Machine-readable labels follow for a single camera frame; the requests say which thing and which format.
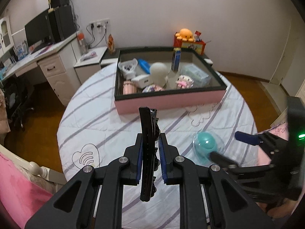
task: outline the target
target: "silver bolt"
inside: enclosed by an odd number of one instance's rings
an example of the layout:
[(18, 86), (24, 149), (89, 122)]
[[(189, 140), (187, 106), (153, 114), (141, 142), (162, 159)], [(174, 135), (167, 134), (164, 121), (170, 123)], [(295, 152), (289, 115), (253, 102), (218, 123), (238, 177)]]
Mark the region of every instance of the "silver bolt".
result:
[(175, 158), (175, 160), (176, 160), (177, 162), (181, 163), (181, 162), (184, 161), (184, 157), (183, 157), (183, 156), (177, 156), (177, 157)]
[(127, 157), (120, 157), (119, 158), (119, 162), (120, 163), (126, 163), (128, 161), (128, 158)]
[(220, 171), (219, 165), (216, 165), (216, 164), (213, 164), (213, 165), (211, 166), (211, 169), (212, 169), (212, 171), (215, 171), (215, 172)]
[(85, 172), (85, 173), (89, 173), (91, 171), (92, 171), (92, 166), (90, 166), (90, 165), (87, 165), (83, 168), (83, 172)]
[(235, 165), (235, 164), (230, 164), (229, 166), (228, 166), (228, 168), (229, 169), (235, 169), (237, 166)]

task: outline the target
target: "black monitor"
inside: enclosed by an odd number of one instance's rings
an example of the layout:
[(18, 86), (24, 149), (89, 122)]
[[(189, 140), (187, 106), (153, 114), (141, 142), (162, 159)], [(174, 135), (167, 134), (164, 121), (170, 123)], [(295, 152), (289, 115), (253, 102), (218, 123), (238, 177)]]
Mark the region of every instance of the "black monitor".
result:
[(48, 9), (41, 12), (24, 26), (28, 46), (32, 46), (40, 40), (43, 41), (43, 47), (51, 43), (51, 37), (46, 19), (47, 15)]

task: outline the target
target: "orange plush toy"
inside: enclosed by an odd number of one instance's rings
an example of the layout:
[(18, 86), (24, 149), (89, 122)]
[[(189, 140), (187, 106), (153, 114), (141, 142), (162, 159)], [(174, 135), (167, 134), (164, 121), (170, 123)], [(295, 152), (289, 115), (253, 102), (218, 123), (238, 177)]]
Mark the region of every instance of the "orange plush toy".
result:
[(189, 42), (194, 42), (195, 40), (193, 39), (193, 33), (191, 30), (187, 28), (182, 28), (179, 33), (176, 33), (175, 35), (178, 40), (182, 41), (189, 41)]

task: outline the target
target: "round table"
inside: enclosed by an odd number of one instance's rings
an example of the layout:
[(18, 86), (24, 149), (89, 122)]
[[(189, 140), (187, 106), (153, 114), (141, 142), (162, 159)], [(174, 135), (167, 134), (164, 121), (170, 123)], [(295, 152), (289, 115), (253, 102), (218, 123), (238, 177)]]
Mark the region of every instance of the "round table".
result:
[[(57, 132), (60, 158), (67, 180), (83, 166), (95, 168), (123, 156), (135, 144), (141, 124), (138, 114), (118, 115), (114, 105), (116, 64), (90, 77), (75, 93)], [(241, 94), (222, 75), (227, 92), (217, 104), (159, 110), (158, 126), (180, 155), (199, 164), (192, 141), (201, 129), (213, 130), (225, 144), (225, 156), (242, 166), (257, 162), (258, 147), (236, 141), (234, 133), (257, 133), (252, 113)], [(149, 202), (140, 201), (141, 185), (125, 186), (122, 227), (179, 228), (179, 186), (167, 186), (161, 168), (155, 172), (157, 192)]]

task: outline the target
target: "black chair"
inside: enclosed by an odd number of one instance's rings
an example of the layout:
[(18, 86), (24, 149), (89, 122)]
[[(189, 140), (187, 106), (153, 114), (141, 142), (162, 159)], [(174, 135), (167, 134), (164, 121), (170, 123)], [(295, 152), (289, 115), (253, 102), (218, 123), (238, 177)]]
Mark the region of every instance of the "black chair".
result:
[(29, 110), (34, 111), (34, 108), (30, 106), (31, 101), (25, 81), (21, 77), (9, 78), (4, 83), (3, 93), (9, 122), (14, 123), (15, 127), (20, 125), (21, 129), (25, 130), (22, 122), (24, 115)]

